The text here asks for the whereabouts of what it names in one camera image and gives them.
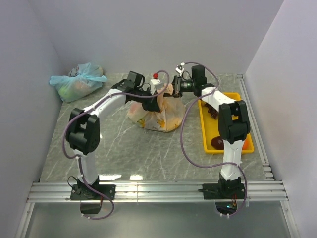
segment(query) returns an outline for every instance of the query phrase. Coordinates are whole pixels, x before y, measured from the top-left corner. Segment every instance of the plastic bag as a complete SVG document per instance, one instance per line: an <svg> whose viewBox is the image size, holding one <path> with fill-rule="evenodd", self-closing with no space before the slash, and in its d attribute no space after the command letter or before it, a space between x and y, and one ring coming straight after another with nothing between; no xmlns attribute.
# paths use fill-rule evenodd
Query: plastic bag
<svg viewBox="0 0 317 238"><path fill-rule="evenodd" d="M172 94L173 86L169 84L165 93ZM161 109L157 112L147 112L141 103L132 102L128 117L140 127L149 130L168 132L178 128L184 118L186 108L179 98L158 96L158 105Z"/></svg>
<svg viewBox="0 0 317 238"><path fill-rule="evenodd" d="M107 81L103 74L99 65L79 64L68 76L52 76L50 85L55 87L63 101L72 102L100 88Z"/></svg>

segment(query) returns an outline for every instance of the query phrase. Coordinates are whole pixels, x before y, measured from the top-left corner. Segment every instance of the gray wall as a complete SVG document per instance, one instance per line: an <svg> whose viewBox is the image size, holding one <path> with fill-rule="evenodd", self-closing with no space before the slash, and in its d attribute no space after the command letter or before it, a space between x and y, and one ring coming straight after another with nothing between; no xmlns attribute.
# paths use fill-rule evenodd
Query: gray wall
<svg viewBox="0 0 317 238"><path fill-rule="evenodd" d="M61 105L48 81L64 73L26 0L1 1L0 72L0 233L10 238L39 179Z"/></svg>
<svg viewBox="0 0 317 238"><path fill-rule="evenodd" d="M274 175L303 238L317 234L317 1L285 0L246 73Z"/></svg>
<svg viewBox="0 0 317 238"><path fill-rule="evenodd" d="M283 0L29 0L67 69L245 73Z"/></svg>

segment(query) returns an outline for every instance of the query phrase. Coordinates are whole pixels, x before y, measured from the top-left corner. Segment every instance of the marble table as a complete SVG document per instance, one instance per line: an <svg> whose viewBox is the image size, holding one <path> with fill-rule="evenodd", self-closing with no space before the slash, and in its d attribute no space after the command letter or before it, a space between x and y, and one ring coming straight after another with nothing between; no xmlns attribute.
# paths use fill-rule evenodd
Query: marble table
<svg viewBox="0 0 317 238"><path fill-rule="evenodd" d="M144 75L147 80L151 77L149 74ZM77 176L76 161L67 159L61 150L62 131L69 120L70 112L73 108L82 109L94 103L105 95L113 84L126 76L127 73L107 74L108 82L104 83L102 88L75 102L63 103L41 175L41 182L66 181L69 176ZM235 74L220 74L218 77L220 91L240 93ZM214 82L211 76L208 77L208 82ZM192 93L184 93L181 100L185 106L189 106L194 99L195 96ZM187 162L180 148L180 128L168 133L140 128L126 116L129 106L130 103L127 103L100 121L101 141L96 149L96 167L98 173L103 176L102 179L218 180L221 167L200 169ZM263 180L265 173L252 130L251 136L255 151L242 156L242 168L249 180ZM184 146L189 157L197 163L209 165L222 162L223 155L208 155L204 152L198 105L194 105L187 117Z"/></svg>

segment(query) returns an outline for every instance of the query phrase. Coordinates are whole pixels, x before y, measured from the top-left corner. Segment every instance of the orange plastic bag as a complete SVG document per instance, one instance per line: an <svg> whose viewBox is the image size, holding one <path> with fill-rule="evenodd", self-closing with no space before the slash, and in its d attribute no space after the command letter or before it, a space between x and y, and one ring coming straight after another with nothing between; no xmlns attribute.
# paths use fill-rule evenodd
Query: orange plastic bag
<svg viewBox="0 0 317 238"><path fill-rule="evenodd" d="M169 84L165 93L172 95L173 86ZM128 111L128 117L140 127L149 130L168 132L180 126L183 121L186 108L179 98L158 96L158 106L161 109L157 112L147 112L142 108L141 103L132 102Z"/></svg>

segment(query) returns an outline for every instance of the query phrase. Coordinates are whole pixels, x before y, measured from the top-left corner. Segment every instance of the yellow bin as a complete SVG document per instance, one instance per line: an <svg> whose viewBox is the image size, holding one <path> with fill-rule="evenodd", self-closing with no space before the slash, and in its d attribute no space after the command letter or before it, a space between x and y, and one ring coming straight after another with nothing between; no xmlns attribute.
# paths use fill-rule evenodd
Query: yellow bin
<svg viewBox="0 0 317 238"><path fill-rule="evenodd" d="M232 98L236 101L241 100L239 93L223 93L229 98ZM210 113L208 113L208 108L204 107L205 102L202 100L198 101L199 113L200 113L200 121L202 124L203 131L203 141L204 141L204 150L206 154L223 154L223 150L216 150L211 146L211 140L219 135L218 131L218 119L213 119L210 117ZM247 135L247 144L248 147L245 150L242 150L242 154L248 154L254 152L254 145L252 142L251 135Z"/></svg>

